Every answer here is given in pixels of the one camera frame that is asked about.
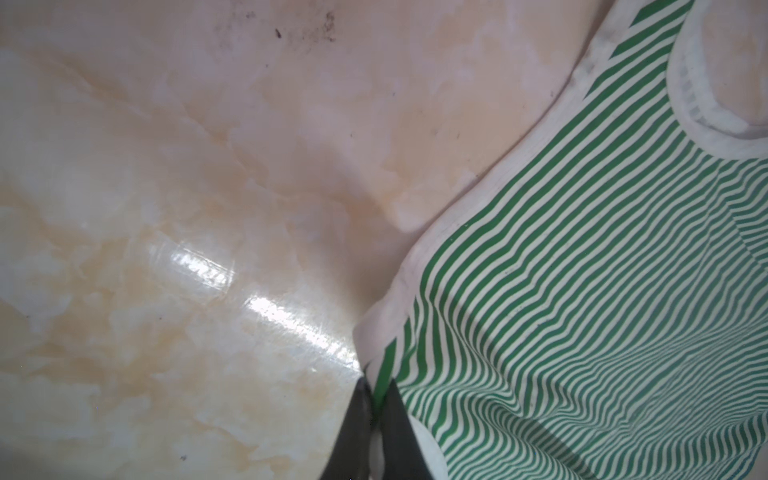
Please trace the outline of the green white striped garment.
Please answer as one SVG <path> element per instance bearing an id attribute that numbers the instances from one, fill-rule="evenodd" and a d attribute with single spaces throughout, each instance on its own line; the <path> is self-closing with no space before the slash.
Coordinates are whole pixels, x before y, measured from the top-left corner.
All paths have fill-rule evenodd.
<path id="1" fill-rule="evenodd" d="M 356 327 L 452 479 L 744 479 L 767 450 L 767 132 L 707 1 L 618 1 Z"/>

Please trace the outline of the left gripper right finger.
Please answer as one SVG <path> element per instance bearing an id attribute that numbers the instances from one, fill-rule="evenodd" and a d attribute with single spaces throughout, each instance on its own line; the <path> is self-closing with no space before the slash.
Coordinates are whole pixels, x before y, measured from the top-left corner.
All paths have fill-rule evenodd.
<path id="1" fill-rule="evenodd" d="M 432 480 L 402 396 L 391 380 L 379 411 L 384 480 Z"/>

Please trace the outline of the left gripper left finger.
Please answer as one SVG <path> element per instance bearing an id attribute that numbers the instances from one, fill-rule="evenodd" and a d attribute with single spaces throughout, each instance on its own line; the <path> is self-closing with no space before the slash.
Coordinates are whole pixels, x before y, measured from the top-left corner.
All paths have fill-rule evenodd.
<path id="1" fill-rule="evenodd" d="M 373 434 L 370 386 L 360 377 L 354 387 L 340 431 L 320 480 L 368 480 Z"/>

